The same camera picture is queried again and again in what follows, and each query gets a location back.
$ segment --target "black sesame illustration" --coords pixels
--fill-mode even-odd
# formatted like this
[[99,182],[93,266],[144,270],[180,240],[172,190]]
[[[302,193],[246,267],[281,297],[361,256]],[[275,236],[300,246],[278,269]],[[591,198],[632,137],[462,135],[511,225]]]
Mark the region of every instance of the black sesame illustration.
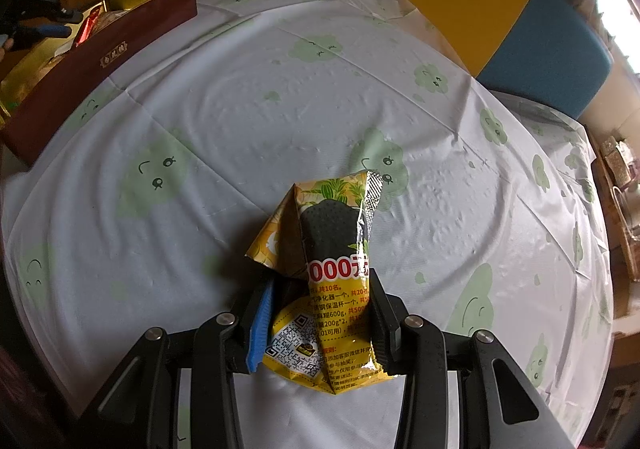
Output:
[[322,200],[302,211],[300,229],[307,261],[349,257],[355,254],[350,245],[369,237],[364,213],[337,200]]

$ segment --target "plastic table cover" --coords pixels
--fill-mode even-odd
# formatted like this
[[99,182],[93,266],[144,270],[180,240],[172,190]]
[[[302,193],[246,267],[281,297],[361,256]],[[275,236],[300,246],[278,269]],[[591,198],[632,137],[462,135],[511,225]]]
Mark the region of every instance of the plastic table cover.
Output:
[[[367,168],[385,175],[370,258],[386,291],[442,329],[491,328],[577,443],[612,323],[593,152],[577,122],[456,61],[406,0],[198,0],[33,169],[5,151],[6,276],[74,410],[146,328],[228,309],[293,182]],[[262,367],[236,379],[245,445],[392,447],[403,384],[335,397]]]

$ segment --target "qr code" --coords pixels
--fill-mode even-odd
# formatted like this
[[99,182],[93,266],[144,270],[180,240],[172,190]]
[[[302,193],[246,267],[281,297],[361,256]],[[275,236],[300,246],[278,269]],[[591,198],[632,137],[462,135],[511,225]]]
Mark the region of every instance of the qr code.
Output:
[[298,314],[273,336],[265,353],[291,371],[315,379],[323,359],[313,317]]

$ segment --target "food wrapper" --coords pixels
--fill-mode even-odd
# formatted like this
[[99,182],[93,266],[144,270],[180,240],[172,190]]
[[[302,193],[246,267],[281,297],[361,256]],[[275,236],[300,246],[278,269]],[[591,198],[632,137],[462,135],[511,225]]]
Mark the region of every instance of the food wrapper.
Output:
[[338,394],[390,378],[369,333],[369,233],[381,192],[373,171],[295,184],[247,252],[308,281],[309,295],[276,315],[262,360],[287,379]]

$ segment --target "blue cushion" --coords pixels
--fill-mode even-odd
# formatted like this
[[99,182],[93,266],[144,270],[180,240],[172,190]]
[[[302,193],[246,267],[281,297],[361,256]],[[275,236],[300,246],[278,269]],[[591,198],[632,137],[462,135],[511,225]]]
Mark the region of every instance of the blue cushion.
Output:
[[603,42],[565,0],[529,0],[478,81],[577,119],[611,63]]

